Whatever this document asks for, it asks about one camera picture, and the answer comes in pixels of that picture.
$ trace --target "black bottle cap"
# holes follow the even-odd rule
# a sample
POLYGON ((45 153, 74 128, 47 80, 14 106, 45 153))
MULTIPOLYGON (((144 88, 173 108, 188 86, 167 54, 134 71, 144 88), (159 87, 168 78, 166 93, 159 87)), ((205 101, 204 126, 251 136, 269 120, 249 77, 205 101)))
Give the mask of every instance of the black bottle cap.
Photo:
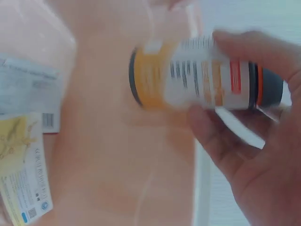
POLYGON ((283 94, 283 79, 272 71, 262 69, 262 99, 260 107, 279 105, 283 94))

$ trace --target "pink plastic bag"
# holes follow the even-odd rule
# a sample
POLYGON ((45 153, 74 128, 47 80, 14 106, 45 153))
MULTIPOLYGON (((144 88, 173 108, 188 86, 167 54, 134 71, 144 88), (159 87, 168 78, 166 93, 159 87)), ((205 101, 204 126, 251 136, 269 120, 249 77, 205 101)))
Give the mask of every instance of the pink plastic bag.
MULTIPOLYGON (((9 1, 19 2, 21 11, 41 3, 6 4, 9 1)), ((62 108, 61 132, 44 137, 54 209, 37 225, 190 225, 194 139, 185 114, 139 108, 131 96, 128 63, 138 44, 197 35, 198 5, 169 11, 171 2, 164 0, 47 3, 74 34, 78 54, 62 108)), ((53 44, 51 49, 66 51, 68 43, 57 38, 55 42, 58 47, 53 44)), ((26 48, 24 54, 31 51, 26 48)), ((56 65, 66 65, 65 54, 52 56, 56 65)))

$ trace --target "white label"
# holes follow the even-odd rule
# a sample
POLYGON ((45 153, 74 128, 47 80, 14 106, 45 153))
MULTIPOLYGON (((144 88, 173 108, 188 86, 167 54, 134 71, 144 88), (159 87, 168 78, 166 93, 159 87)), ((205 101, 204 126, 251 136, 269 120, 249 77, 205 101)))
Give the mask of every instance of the white label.
POLYGON ((57 70, 0 54, 0 113, 45 113, 44 132, 59 132, 62 82, 57 70))
POLYGON ((176 108, 249 107, 247 62, 230 61, 210 37, 182 42, 167 70, 164 100, 176 108))
POLYGON ((0 192, 15 226, 53 208, 40 113, 0 117, 0 192))

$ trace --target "bottle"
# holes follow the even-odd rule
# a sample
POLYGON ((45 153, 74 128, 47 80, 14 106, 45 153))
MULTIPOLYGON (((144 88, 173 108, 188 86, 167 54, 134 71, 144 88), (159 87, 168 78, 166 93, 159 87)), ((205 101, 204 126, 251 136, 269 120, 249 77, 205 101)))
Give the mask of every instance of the bottle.
POLYGON ((252 62, 229 59, 211 36, 136 48, 129 82, 145 109, 270 107, 280 104, 283 93, 278 75, 252 62))

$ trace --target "qr code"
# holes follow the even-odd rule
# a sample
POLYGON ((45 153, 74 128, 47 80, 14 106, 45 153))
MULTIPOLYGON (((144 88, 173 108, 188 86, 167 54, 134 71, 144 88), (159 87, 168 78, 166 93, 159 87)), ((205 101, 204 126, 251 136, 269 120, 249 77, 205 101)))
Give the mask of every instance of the qr code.
POLYGON ((36 208, 32 208, 31 210, 28 211, 28 216, 30 219, 34 218, 37 215, 36 208))

